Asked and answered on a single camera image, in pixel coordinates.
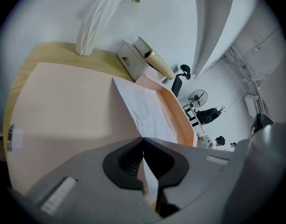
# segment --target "wooden tabletop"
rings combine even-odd
[[[29,75],[40,62],[83,67],[132,81],[114,53],[94,49],[90,56],[80,56],[75,53],[75,44],[72,43],[43,42],[38,44],[21,65],[6,102],[3,122],[3,141],[6,156],[8,130],[15,103]]]

